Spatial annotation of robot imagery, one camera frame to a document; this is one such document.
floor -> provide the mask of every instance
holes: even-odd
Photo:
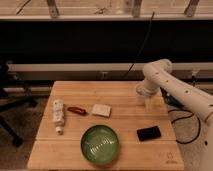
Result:
[[[1,113],[1,116],[3,116],[24,139],[24,143],[19,148],[14,147],[11,144],[11,138],[2,127],[0,127],[0,170],[26,169],[47,98],[37,98],[37,102],[38,105],[35,108],[25,104]],[[186,112],[172,112],[169,114],[171,120],[187,115],[189,115],[189,113]],[[193,138],[198,129],[196,117],[181,120],[173,126],[177,139],[182,141],[188,141]],[[186,171],[198,171],[205,134],[206,126],[202,123],[201,135],[196,141],[187,145],[179,144]]]

red object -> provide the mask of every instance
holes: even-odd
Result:
[[[68,107],[68,111],[79,114],[79,115],[86,115],[87,111],[85,109],[79,108],[79,107]]]

smartphone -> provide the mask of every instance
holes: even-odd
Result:
[[[138,129],[137,134],[140,141],[146,141],[161,137],[161,132],[158,126]]]

bowl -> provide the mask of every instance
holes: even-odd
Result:
[[[92,164],[109,164],[118,154],[119,140],[115,131],[106,125],[89,128],[81,138],[83,156]]]

white block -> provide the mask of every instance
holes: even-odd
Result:
[[[109,117],[111,112],[111,107],[103,104],[95,104],[92,108],[93,115],[100,115],[104,117]]]

